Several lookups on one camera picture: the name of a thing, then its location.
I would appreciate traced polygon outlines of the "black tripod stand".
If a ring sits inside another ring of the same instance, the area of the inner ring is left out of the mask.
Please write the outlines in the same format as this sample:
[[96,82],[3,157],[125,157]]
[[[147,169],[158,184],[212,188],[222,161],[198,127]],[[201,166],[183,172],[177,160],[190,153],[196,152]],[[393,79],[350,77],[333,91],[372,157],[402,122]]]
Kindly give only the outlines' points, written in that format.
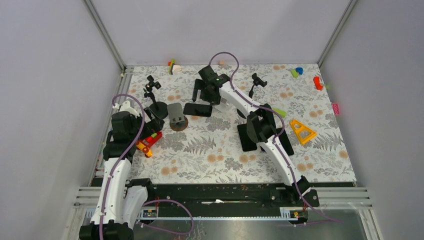
[[258,86],[261,86],[261,87],[265,87],[267,84],[268,84],[268,82],[267,81],[263,81],[258,75],[257,75],[257,73],[255,72],[255,73],[253,73],[252,74],[252,76],[251,76],[251,78],[252,78],[252,86],[251,86],[251,89],[250,89],[250,91],[249,91],[249,93],[248,93],[248,97],[253,101],[253,95],[254,95],[254,88],[255,87],[258,87]]
[[150,98],[152,100],[152,104],[149,106],[150,111],[157,118],[164,120],[168,116],[168,105],[163,101],[157,101],[155,94],[153,93],[153,88],[159,90],[162,85],[156,81],[152,75],[148,75],[146,77],[148,83],[144,86],[144,97]]

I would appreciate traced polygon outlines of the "black phone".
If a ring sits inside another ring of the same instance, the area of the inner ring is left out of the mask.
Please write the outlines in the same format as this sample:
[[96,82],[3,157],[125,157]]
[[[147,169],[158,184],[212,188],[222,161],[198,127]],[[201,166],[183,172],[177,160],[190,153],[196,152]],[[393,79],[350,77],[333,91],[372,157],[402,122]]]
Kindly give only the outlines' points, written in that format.
[[254,143],[248,136],[246,124],[237,125],[237,131],[243,152],[251,152],[258,149],[257,144]]
[[197,117],[211,117],[213,107],[207,104],[186,103],[183,108],[184,115]]

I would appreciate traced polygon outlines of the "wooden-base grey phone stand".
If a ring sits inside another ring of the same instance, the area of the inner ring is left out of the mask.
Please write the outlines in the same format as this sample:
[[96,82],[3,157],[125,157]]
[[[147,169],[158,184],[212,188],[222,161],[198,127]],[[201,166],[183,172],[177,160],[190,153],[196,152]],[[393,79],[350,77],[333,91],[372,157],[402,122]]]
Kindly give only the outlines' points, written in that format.
[[171,103],[167,105],[167,112],[169,117],[169,127],[175,132],[181,132],[188,126],[188,119],[183,113],[182,105],[177,103]]

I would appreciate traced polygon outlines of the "teal phone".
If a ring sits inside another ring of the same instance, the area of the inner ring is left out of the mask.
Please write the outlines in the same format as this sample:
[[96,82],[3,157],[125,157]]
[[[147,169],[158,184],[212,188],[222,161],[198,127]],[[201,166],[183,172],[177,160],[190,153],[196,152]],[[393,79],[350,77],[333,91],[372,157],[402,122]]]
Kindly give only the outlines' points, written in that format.
[[279,142],[281,143],[283,149],[285,150],[285,152],[287,153],[288,156],[293,156],[294,153],[294,149],[292,147],[292,144],[290,142],[290,139],[287,135],[286,130],[284,130],[282,132],[281,135],[278,136]]

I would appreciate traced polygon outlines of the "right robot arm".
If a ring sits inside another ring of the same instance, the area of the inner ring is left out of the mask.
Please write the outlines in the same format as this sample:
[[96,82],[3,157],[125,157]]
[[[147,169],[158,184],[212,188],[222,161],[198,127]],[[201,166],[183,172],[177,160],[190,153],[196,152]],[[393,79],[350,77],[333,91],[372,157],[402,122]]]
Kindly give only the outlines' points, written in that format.
[[275,123],[276,112],[269,104],[261,104],[242,92],[233,83],[233,77],[217,74],[210,65],[198,72],[200,78],[195,82],[195,89],[200,91],[200,98],[212,105],[218,105],[222,99],[234,105],[246,118],[246,133],[249,139],[258,144],[269,156],[282,174],[287,191],[287,201],[293,206],[302,203],[310,209],[311,185],[305,176],[293,166],[289,155],[279,139]]

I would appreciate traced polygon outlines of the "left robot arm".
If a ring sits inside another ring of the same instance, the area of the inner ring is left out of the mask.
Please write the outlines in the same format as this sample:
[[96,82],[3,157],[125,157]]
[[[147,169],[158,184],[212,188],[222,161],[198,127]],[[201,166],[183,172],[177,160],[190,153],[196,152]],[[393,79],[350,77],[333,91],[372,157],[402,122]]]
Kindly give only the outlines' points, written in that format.
[[111,116],[111,130],[103,149],[104,175],[100,195],[88,225],[80,227],[81,240],[132,240],[136,217],[152,204],[155,192],[146,178],[127,183],[136,142],[161,131],[164,120],[147,112],[147,120],[133,108]]

